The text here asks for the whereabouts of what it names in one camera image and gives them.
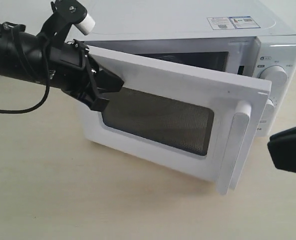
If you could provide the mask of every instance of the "light wood surface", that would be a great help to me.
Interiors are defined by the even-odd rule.
[[[0,108],[44,87],[0,78]],[[274,125],[296,126],[296,76]],[[253,144],[240,183],[215,185],[84,139],[74,100],[0,115],[0,240],[296,240],[296,174]]]

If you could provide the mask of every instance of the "microwave oven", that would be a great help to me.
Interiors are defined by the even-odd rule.
[[[296,32],[257,0],[96,0],[73,38],[125,84],[103,113],[79,103],[87,139],[216,183],[240,178],[296,70]]]

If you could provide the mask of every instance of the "mesh window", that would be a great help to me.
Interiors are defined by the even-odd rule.
[[[197,155],[207,154],[214,119],[211,109],[125,87],[104,96],[110,99],[102,113],[107,126]]]

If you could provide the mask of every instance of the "microwave door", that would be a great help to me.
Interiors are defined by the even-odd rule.
[[[88,139],[216,182],[221,194],[236,185],[270,81],[93,46],[90,54],[125,84],[106,95],[104,113],[80,106]]]

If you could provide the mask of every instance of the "cable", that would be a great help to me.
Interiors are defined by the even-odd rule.
[[[27,75],[29,75],[30,77],[37,80],[38,76],[37,76],[36,72],[33,70],[33,68],[31,67],[31,65],[29,64],[29,61],[28,61],[25,53],[23,52],[22,45],[20,43],[19,33],[22,30],[24,30],[24,25],[16,25],[11,30],[15,49],[18,54],[21,66],[23,67],[23,69],[25,70]],[[44,95],[43,95],[42,99],[40,100],[40,102],[38,102],[33,107],[23,109],[23,110],[2,110],[2,109],[0,109],[0,114],[26,114],[26,113],[36,110],[37,108],[41,107],[46,102],[46,100],[49,96],[49,92],[50,92],[50,75],[49,75],[49,69],[48,69],[48,61],[46,59],[46,54],[45,54],[46,46],[47,46],[47,44],[45,44],[42,49],[42,59],[43,59],[43,62],[44,62],[43,64],[44,64],[45,70],[46,70],[46,84],[45,84],[46,89],[45,89]]]

